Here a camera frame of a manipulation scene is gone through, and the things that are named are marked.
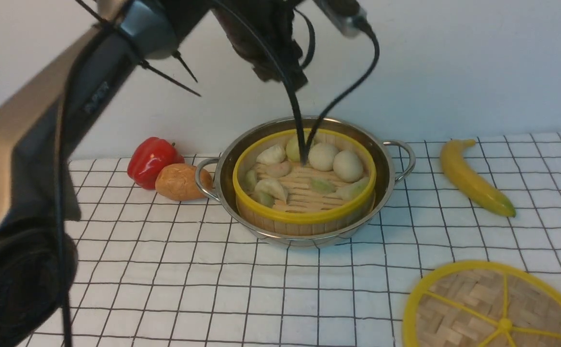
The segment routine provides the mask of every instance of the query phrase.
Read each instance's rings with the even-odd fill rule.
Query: grid tablecloth
[[[465,153],[510,197],[513,219],[450,185],[442,144],[411,143],[415,171],[381,213],[321,250],[258,241],[217,202],[177,203],[135,187],[128,159],[72,162],[83,219],[67,224],[80,255],[75,345],[397,347],[413,286],[464,259],[515,266],[561,292],[561,133],[481,138]],[[392,153],[401,171],[407,159]],[[60,323],[58,312],[22,346],[59,346]]]

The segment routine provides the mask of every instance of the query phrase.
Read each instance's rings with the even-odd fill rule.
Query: banana
[[[439,160],[444,175],[483,209],[505,217],[516,217],[516,209],[507,196],[479,176],[464,160],[464,150],[474,145],[475,140],[451,140],[443,145]]]

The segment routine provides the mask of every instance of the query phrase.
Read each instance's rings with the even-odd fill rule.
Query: black cable
[[[106,22],[104,20],[104,18],[100,17],[99,14],[97,14],[91,7],[89,7],[85,2],[83,2],[83,0],[75,0],[75,2],[77,2],[77,4],[81,5],[82,8],[84,8],[87,12],[89,12],[89,14],[91,14],[92,16],[94,16],[94,18],[101,23]]]
[[[64,83],[64,92],[59,100],[57,108],[57,119],[55,121],[55,152],[54,152],[54,174],[55,174],[55,234],[57,239],[57,263],[58,263],[58,281],[59,296],[62,306],[62,325],[64,328],[64,347],[72,347],[72,325],[70,320],[70,298],[68,294],[68,270],[66,269],[66,257],[64,250],[64,242],[66,241],[66,229],[64,227],[64,160],[63,144],[64,139],[64,112],[70,103],[70,89],[74,78],[78,75],[83,64],[88,60],[90,55],[97,49],[102,40],[110,31],[110,27],[101,26],[100,32],[88,42],[75,58],[66,82]]]
[[[305,0],[286,0],[285,4],[289,7],[297,7],[298,5],[300,5],[302,2],[304,2]]]
[[[194,76],[194,73],[192,73],[192,70],[190,70],[190,68],[188,67],[188,64],[186,64],[186,61],[184,61],[184,58],[181,57],[181,53],[179,51],[175,51],[172,54],[172,56],[179,61],[181,66],[184,66],[184,68],[186,69],[186,72],[188,72],[190,77],[192,77],[192,79],[194,79],[194,81],[196,83],[199,83],[199,80],[197,80],[197,78]]]
[[[307,146],[305,145],[304,140],[304,125],[302,124],[302,113],[300,112],[300,104],[298,103],[298,97],[295,94],[295,88],[293,88],[293,84],[291,83],[291,79],[288,76],[288,68],[284,66],[280,58],[274,52],[274,49],[270,47],[270,45],[265,41],[265,39],[259,34],[255,28],[253,28],[248,21],[242,17],[240,13],[236,9],[232,9],[224,0],[212,0],[216,5],[222,7],[225,11],[227,11],[230,15],[234,16],[240,24],[252,35],[252,37],[258,42],[258,44],[263,48],[263,52],[267,55],[267,58],[274,64],[276,70],[278,70],[278,75],[282,80],[283,85],[285,86],[285,90],[287,91],[287,95],[289,96],[289,101],[291,102],[291,110],[293,110],[293,118],[295,119],[296,128],[298,130],[298,147],[300,148],[300,159],[302,165],[306,165],[307,160]]]
[[[151,66],[148,63],[148,61],[141,61],[139,63],[139,66],[141,66],[145,70],[150,70],[151,72],[154,72],[156,75],[159,75],[160,77],[163,77],[163,79],[173,83],[174,85],[180,86],[182,89],[186,90],[187,92],[190,92],[190,93],[192,93],[192,94],[194,94],[198,97],[201,97],[201,94],[199,94],[199,93],[195,92],[194,90],[188,88],[187,86],[181,84],[176,79],[173,79],[172,77],[168,76],[166,73],[163,73],[162,71],[158,70],[157,68],[154,68],[153,66]]]
[[[304,57],[304,61],[300,65],[300,68],[304,70],[311,64],[315,56],[315,27],[313,26],[311,20],[308,17],[306,17],[306,15],[302,13],[302,11],[298,9],[293,9],[293,10],[296,11],[298,14],[300,14],[302,18],[304,18],[304,21],[306,22],[306,26],[308,27],[308,49],[306,51],[306,57]]]
[[[370,64],[368,70],[366,70],[366,72],[362,75],[362,77],[360,77],[360,79],[358,79],[353,85],[351,85],[347,90],[342,92],[335,99],[333,99],[333,101],[323,110],[323,112],[321,112],[321,114],[318,116],[317,120],[315,121],[311,129],[311,133],[308,136],[308,141],[306,142],[307,148],[310,148],[311,144],[313,144],[315,133],[320,127],[325,116],[327,116],[327,114],[331,111],[331,109],[334,108],[340,101],[342,101],[342,99],[344,99],[347,95],[353,92],[353,90],[359,87],[371,75],[373,70],[375,70],[377,63],[379,62],[379,56],[381,54],[380,47],[379,47],[379,40],[377,40],[377,35],[375,35],[375,32],[371,28],[370,24],[368,24],[365,18],[361,18],[356,21],[356,27],[359,28],[364,34],[366,34],[367,37],[370,38],[370,41],[372,41],[373,47],[375,49],[375,55],[372,60],[372,63]]]

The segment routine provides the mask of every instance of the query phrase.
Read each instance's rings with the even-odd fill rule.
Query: woven bamboo
[[[346,202],[333,195],[321,195],[310,189],[311,178],[323,178],[332,182],[336,188],[348,185],[334,174],[333,171],[322,172],[312,167],[302,167],[299,163],[291,163],[293,169],[287,176],[278,178],[280,183],[289,191],[287,203],[276,200],[274,209],[287,213],[317,213],[328,211],[342,206]],[[265,173],[267,165],[254,164],[253,169],[257,172],[259,180],[271,178]]]
[[[423,293],[416,316],[420,347],[561,347],[560,303],[496,270],[442,277]]]

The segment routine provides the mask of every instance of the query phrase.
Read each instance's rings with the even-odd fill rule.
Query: red bell pepper
[[[166,140],[150,137],[135,150],[128,164],[128,176],[143,189],[155,189],[156,178],[165,166],[182,164],[184,157]]]

